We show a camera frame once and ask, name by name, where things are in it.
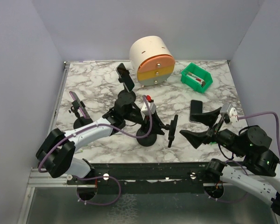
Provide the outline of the black adjustable phone stand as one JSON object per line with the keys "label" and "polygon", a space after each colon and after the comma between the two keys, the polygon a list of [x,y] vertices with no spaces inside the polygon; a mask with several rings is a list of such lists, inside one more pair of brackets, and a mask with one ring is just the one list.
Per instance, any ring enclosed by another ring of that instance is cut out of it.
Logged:
{"label": "black adjustable phone stand", "polygon": [[178,115],[175,115],[174,119],[170,121],[170,124],[166,124],[166,125],[161,121],[160,117],[156,112],[152,115],[152,119],[150,119],[149,116],[146,116],[141,125],[141,128],[136,133],[137,137],[147,134],[150,127],[151,120],[152,120],[152,129],[149,135],[145,138],[140,138],[140,139],[137,138],[137,142],[141,146],[150,147],[156,142],[158,135],[165,135],[165,133],[163,132],[164,129],[168,131],[168,148],[171,148],[172,143],[175,139]]}

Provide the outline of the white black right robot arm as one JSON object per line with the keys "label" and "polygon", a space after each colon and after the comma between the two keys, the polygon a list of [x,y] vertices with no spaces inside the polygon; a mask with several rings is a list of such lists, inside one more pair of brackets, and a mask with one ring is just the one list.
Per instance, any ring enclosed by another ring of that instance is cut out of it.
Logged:
{"label": "white black right robot arm", "polygon": [[221,129],[223,123],[236,123],[240,119],[235,107],[224,104],[212,112],[193,114],[197,122],[208,126],[205,132],[195,133],[181,130],[180,134],[195,148],[201,144],[216,142],[242,157],[242,164],[248,171],[258,175],[267,183],[261,183],[250,176],[236,171],[219,159],[211,159],[205,169],[205,177],[209,182],[227,182],[256,196],[272,211],[280,216],[280,156],[270,150],[272,139],[259,126],[248,126],[240,134],[228,129]]}

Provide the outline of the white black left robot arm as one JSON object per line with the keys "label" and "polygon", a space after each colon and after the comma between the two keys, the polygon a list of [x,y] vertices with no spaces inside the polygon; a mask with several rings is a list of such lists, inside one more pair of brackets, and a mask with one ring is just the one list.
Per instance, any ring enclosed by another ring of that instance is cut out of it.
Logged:
{"label": "white black left robot arm", "polygon": [[[155,127],[162,129],[154,101],[143,96],[143,102],[142,108],[133,101],[120,108],[113,107],[100,119],[77,129],[52,130],[36,153],[39,173],[49,173],[52,178],[67,174],[76,176],[83,184],[91,183],[94,177],[92,167],[86,159],[74,157],[77,150],[116,133],[141,140],[151,135]],[[142,133],[132,135],[123,131],[126,120],[143,125]]]}

